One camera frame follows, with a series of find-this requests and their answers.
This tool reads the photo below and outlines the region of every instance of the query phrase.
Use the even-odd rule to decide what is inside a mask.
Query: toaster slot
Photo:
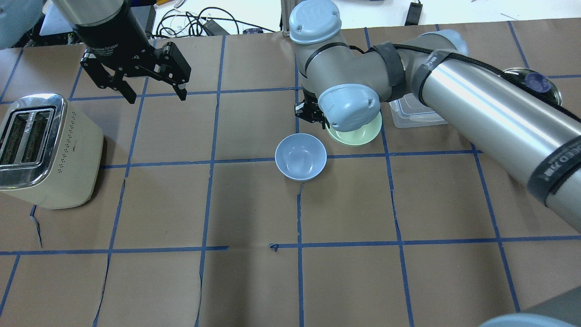
[[[0,158],[0,165],[11,165],[15,162],[29,117],[30,113],[21,113],[14,116],[10,132],[4,139],[6,145],[2,152],[2,158]]]
[[[34,115],[28,142],[26,142],[26,148],[24,148],[24,155],[22,156],[23,164],[37,161],[38,155],[42,152],[42,143],[44,142],[50,115],[51,113],[48,111],[37,112]]]

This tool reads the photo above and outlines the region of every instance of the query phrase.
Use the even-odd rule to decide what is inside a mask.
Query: toaster
[[[89,198],[103,131],[59,94],[15,101],[0,125],[0,192],[47,209]]]

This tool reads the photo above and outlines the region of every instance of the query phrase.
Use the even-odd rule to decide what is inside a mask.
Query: light blue bowl
[[[274,152],[278,170],[297,182],[315,178],[327,163],[327,151],[316,137],[298,133],[285,137]]]

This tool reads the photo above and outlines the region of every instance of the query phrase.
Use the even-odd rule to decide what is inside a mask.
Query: white floor
[[[360,27],[401,26],[406,19],[410,2],[417,0],[333,0],[340,10],[344,29]],[[157,9],[156,25],[161,17],[171,10],[176,1]],[[423,0],[420,24],[449,24],[499,22],[505,20],[534,20],[581,17],[580,0]],[[243,22],[279,30],[280,0],[186,0],[183,11],[199,13],[207,6],[223,8]],[[228,17],[218,10],[209,10],[214,17]],[[184,25],[180,17],[171,24],[173,29]],[[229,33],[235,34],[233,23],[221,22]]]

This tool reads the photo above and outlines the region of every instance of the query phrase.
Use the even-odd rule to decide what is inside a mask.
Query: clear plastic container
[[[435,111],[423,105],[412,93],[389,103],[393,123],[398,128],[447,124]]]

